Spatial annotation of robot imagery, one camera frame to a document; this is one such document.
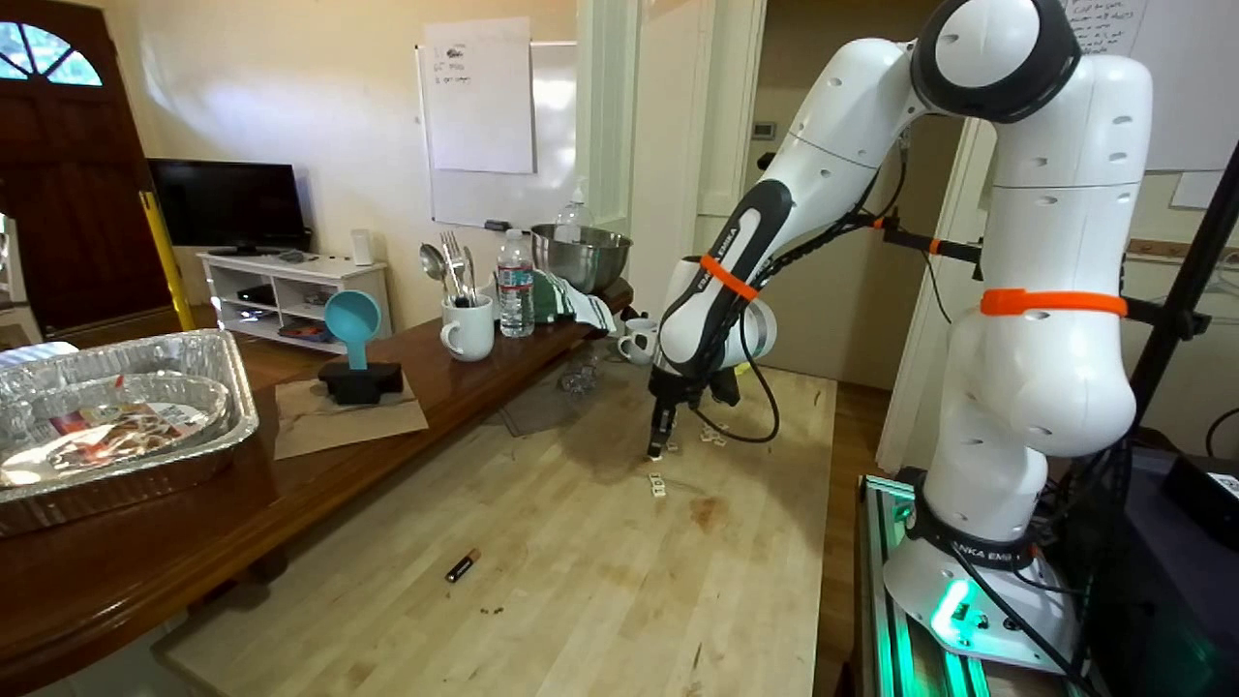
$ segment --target mug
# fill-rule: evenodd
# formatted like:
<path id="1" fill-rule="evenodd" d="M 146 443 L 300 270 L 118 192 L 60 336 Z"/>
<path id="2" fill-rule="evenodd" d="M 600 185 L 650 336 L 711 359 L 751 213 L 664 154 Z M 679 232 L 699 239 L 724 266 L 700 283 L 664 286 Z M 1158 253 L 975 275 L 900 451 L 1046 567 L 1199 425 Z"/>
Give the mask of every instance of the mug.
<path id="1" fill-rule="evenodd" d="M 443 312 L 443 346 L 459 359 L 484 359 L 495 350 L 495 306 L 491 299 L 449 299 Z"/>
<path id="2" fill-rule="evenodd" d="M 385 244 L 380 244 L 377 229 L 351 229 L 350 248 L 351 248 L 351 264 L 380 264 L 385 260 Z"/>

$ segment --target wooden door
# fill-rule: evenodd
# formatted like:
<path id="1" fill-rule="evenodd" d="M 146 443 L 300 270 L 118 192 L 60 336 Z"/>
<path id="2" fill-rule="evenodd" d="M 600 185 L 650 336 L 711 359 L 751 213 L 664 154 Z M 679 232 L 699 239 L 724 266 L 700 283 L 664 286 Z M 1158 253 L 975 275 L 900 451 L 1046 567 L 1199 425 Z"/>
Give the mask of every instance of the wooden door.
<path id="1" fill-rule="evenodd" d="M 146 159 L 96 7 L 0 7 L 0 208 L 44 324 L 168 306 L 140 208 Z"/>

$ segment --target wooden table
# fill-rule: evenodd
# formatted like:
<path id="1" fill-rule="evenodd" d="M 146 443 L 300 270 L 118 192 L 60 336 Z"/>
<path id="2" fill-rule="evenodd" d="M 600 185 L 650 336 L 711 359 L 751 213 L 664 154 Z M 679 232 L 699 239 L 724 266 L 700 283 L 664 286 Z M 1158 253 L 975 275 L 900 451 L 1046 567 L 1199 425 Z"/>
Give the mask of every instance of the wooden table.
<path id="1" fill-rule="evenodd" d="M 270 463 L 270 389 L 256 385 L 264 429 L 225 455 L 213 482 L 142 506 L 0 537 L 0 695 L 53 681 L 249 575 L 345 504 L 415 468 L 529 389 L 584 340 L 581 324 L 499 340 L 484 363 L 452 363 L 438 322 L 373 346 L 398 359 L 429 429 Z"/>
<path id="2" fill-rule="evenodd" d="M 537 385 L 505 424 L 323 535 L 267 596 L 213 608 L 168 660 L 217 695 L 813 695 L 831 464 L 830 381 L 768 374 L 782 433 L 724 443 L 692 416 L 650 464 L 647 370 L 588 353 L 579 419 Z M 746 374 L 728 429 L 768 433 Z M 452 584 L 447 575 L 477 550 Z"/>

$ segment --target white cabinet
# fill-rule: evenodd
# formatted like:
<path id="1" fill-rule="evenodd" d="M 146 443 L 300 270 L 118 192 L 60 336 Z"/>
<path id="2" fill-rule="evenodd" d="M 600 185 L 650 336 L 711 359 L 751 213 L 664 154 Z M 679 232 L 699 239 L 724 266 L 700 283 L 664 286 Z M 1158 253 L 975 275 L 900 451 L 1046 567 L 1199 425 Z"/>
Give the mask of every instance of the white cabinet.
<path id="1" fill-rule="evenodd" d="M 345 353 L 323 322 L 336 290 L 363 290 L 380 306 L 380 336 L 393 335 L 388 266 L 345 260 L 280 260 L 280 255 L 203 255 L 217 324 L 264 340 Z"/>

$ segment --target aluminum tray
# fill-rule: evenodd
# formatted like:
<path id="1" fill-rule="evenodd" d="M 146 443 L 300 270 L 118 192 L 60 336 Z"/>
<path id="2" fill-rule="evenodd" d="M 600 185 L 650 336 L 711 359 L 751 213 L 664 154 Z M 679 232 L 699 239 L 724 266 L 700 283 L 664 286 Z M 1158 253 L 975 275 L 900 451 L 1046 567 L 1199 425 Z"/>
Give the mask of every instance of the aluminum tray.
<path id="1" fill-rule="evenodd" d="M 207 433 L 185 437 L 182 445 L 150 451 L 64 482 L 0 488 L 0 535 L 53 528 L 182 494 L 217 468 L 213 463 L 220 456 L 213 455 L 240 445 L 261 425 L 234 335 L 194 331 L 26 363 L 0 363 L 0 463 L 33 451 L 33 443 L 47 433 L 47 405 L 60 405 L 64 410 L 65 394 L 96 394 L 89 385 L 119 377 L 213 381 L 225 390 L 225 407 L 213 416 Z"/>

